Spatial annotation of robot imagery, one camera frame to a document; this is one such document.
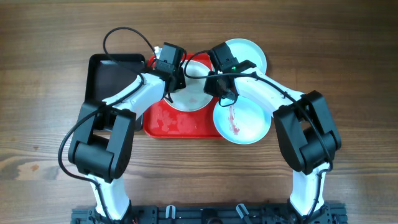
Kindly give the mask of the light blue plate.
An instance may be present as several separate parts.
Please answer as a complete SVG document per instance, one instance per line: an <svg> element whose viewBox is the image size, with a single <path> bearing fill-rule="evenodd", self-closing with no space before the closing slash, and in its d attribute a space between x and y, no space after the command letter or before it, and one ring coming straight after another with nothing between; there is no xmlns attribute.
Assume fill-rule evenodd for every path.
<svg viewBox="0 0 398 224"><path fill-rule="evenodd" d="M267 59L260 46L248 39L230 39L225 43L238 62L249 60L255 63L262 73L266 74Z"/></svg>
<svg viewBox="0 0 398 224"><path fill-rule="evenodd" d="M251 100L239 96L216 104L213 122L216 130L226 140L235 144L252 144L261 140L271 127L271 115Z"/></svg>

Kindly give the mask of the red tray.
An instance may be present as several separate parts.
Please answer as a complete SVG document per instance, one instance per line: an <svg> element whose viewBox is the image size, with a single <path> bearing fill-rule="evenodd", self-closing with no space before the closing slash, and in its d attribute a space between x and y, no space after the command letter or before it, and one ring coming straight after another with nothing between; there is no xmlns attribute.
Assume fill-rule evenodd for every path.
<svg viewBox="0 0 398 224"><path fill-rule="evenodd" d="M217 102L213 96L204 108L183 112L163 99L144 112L143 129L149 136L159 139L221 139L213 122Z"/></svg>

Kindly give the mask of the black tray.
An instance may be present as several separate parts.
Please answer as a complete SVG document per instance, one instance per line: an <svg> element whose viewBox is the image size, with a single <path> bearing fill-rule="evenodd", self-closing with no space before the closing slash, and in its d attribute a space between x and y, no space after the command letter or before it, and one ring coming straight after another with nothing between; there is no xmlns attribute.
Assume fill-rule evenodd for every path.
<svg viewBox="0 0 398 224"><path fill-rule="evenodd" d="M121 64L133 70L145 67L145 57L142 54L111 54ZM130 85L137 75L120 67L105 54L94 54L89 59L85 90L85 101L101 101L119 93Z"/></svg>

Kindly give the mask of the white plate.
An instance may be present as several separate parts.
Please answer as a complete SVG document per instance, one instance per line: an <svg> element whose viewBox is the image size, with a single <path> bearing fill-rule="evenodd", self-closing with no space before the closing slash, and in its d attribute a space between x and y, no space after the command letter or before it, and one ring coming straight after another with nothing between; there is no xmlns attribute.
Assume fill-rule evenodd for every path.
<svg viewBox="0 0 398 224"><path fill-rule="evenodd" d="M187 66L187 73L193 77L207 76L210 69L201 62L190 61ZM203 89L205 86L205 79L192 79L185 77L186 87L175 93L171 93L171 103L169 100L165 102L172 108L183 111L191 112L204 108L213 97L206 94Z"/></svg>

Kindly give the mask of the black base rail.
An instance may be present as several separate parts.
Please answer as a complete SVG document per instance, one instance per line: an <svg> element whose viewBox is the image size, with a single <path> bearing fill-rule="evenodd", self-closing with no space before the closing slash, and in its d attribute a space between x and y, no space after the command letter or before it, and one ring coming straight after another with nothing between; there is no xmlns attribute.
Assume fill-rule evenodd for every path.
<svg viewBox="0 0 398 224"><path fill-rule="evenodd" d="M130 206L121 221L113 223L303 223L287 203L235 207ZM109 223L95 207L72 210L70 223ZM308 223L348 223L345 204L325 202Z"/></svg>

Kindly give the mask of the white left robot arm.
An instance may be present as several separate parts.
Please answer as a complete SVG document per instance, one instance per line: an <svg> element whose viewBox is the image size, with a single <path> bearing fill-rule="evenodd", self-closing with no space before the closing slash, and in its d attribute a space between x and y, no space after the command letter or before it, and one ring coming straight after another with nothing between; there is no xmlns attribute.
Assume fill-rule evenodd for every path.
<svg viewBox="0 0 398 224"><path fill-rule="evenodd" d="M116 62L136 79L113 96L82 104L78 121L64 139L71 141L68 160L79 172L71 177L89 182L95 193L95 221L133 222L123 174L131 158L136 120L165 95L184 88L182 64L156 60L154 67L137 70Z"/></svg>

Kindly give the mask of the light blue near plate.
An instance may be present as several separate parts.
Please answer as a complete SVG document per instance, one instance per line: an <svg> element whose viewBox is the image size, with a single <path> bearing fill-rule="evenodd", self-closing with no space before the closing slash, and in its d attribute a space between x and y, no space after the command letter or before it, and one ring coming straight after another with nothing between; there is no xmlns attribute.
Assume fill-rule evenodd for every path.
<svg viewBox="0 0 398 224"><path fill-rule="evenodd" d="M252 144L261 140L271 127L271 115L251 100L239 96L216 104L213 122L216 130L226 140L235 144Z"/></svg>

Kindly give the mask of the light blue far plate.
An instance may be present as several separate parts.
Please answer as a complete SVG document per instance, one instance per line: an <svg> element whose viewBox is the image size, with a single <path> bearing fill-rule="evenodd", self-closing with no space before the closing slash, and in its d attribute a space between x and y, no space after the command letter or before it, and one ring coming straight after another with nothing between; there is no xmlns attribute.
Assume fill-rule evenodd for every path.
<svg viewBox="0 0 398 224"><path fill-rule="evenodd" d="M267 59L260 46L248 39L230 39L225 43L238 62L249 60L255 63L262 73L266 74Z"/></svg>

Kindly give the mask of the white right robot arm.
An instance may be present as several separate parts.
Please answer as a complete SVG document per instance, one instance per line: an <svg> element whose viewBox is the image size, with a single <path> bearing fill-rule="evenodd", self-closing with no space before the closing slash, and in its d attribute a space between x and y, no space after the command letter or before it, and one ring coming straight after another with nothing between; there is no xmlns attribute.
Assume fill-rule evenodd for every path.
<svg viewBox="0 0 398 224"><path fill-rule="evenodd" d="M333 170L341 137L322 94L291 90L245 60L205 77L205 93L229 101L247 99L274 120L279 149L293 170L288 206L300 222L319 216L326 173Z"/></svg>

